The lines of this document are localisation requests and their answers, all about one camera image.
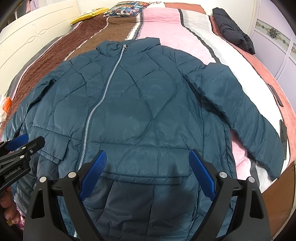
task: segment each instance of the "brown wooden panel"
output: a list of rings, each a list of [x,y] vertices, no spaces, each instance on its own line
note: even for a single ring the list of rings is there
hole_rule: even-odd
[[[290,216],[295,195],[295,166],[292,163],[264,193],[263,199],[269,217],[271,236],[284,225]]]

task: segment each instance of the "bed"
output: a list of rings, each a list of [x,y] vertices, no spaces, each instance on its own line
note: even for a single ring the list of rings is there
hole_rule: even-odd
[[[76,1],[63,1],[45,6],[24,15],[20,18],[22,21],[14,21],[1,32],[0,55],[4,58],[0,59],[0,74],[4,81],[0,93],[8,93],[12,106],[1,125],[0,136],[27,93],[62,61],[92,50],[104,40],[159,38],[162,45],[190,53],[204,64],[228,65],[243,91],[279,136],[283,135],[280,121],[287,127],[287,138],[282,140],[286,145],[286,159],[281,178],[274,182],[263,167],[248,158],[236,134],[231,133],[238,178],[246,179],[253,173],[257,176],[275,237],[295,206],[296,130],[293,123],[296,115],[269,71],[256,57],[228,43],[213,17],[206,15],[201,5],[154,2],[136,17],[97,16],[71,27],[70,22],[80,14],[78,5]]]

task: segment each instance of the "silver screw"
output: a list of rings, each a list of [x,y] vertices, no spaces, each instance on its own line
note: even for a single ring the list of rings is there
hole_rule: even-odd
[[[249,181],[250,181],[251,183],[254,183],[254,182],[255,182],[255,178],[253,178],[253,177],[249,177]]]
[[[75,173],[75,172],[70,172],[70,173],[68,174],[68,177],[70,177],[70,178],[74,178],[74,177],[76,177],[76,173]]]
[[[46,177],[41,177],[41,178],[39,179],[39,181],[40,181],[41,183],[45,182],[45,181],[46,181]]]
[[[227,173],[226,172],[220,172],[219,176],[222,178],[226,178],[227,177]]]

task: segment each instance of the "pillow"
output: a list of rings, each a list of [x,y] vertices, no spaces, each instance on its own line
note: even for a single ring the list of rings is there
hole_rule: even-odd
[[[114,7],[108,10],[104,17],[108,16],[120,16],[129,17],[136,16],[141,10],[149,6],[150,3],[139,2],[139,1],[125,1],[117,3]]]
[[[75,23],[78,23],[80,21],[93,18],[93,17],[95,17],[95,16],[97,16],[99,14],[105,13],[107,10],[109,10],[109,8],[104,7],[104,8],[98,8],[98,9],[87,11],[87,12],[81,14],[80,16],[78,16],[77,18],[75,18],[71,22],[71,24],[75,24]]]

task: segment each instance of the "hand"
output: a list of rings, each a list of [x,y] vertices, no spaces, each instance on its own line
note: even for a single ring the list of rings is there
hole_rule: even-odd
[[[4,211],[4,217],[7,221],[11,221],[13,224],[20,223],[20,212],[17,210],[17,206],[13,200],[13,195],[11,192],[11,187],[6,189],[6,192],[0,198],[0,204]]]

